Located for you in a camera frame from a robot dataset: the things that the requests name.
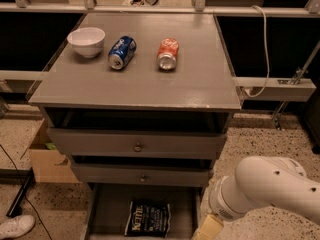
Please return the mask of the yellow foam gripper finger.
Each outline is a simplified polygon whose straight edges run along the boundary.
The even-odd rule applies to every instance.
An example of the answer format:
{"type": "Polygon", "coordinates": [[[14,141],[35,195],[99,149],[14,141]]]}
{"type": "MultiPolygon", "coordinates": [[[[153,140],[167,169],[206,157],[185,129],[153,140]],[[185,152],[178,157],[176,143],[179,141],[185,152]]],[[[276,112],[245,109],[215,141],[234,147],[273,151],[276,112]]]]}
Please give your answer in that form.
{"type": "Polygon", "coordinates": [[[214,215],[206,215],[195,230],[191,240],[214,240],[222,231],[223,222],[214,215]]]}

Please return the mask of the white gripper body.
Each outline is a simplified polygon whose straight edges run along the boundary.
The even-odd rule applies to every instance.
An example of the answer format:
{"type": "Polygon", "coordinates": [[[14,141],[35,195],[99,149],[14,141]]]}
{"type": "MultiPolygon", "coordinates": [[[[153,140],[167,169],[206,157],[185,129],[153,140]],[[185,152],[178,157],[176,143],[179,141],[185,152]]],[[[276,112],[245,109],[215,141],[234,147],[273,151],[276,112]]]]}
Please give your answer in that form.
{"type": "Polygon", "coordinates": [[[223,176],[221,179],[211,184],[208,194],[208,205],[212,213],[222,221],[232,222],[244,216],[244,213],[236,212],[227,204],[222,186],[229,179],[229,176],[223,176]]]}

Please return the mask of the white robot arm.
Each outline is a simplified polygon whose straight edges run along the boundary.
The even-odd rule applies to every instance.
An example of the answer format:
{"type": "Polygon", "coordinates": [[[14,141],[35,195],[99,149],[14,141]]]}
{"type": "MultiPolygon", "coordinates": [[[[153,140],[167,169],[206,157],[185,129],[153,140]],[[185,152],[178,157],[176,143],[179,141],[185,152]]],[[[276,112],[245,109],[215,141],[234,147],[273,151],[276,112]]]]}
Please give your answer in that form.
{"type": "Polygon", "coordinates": [[[320,224],[320,183],[308,179],[303,166],[291,158],[250,156],[238,163],[233,175],[208,187],[208,206],[211,212],[191,240],[214,240],[226,222],[269,206],[320,224]]]}

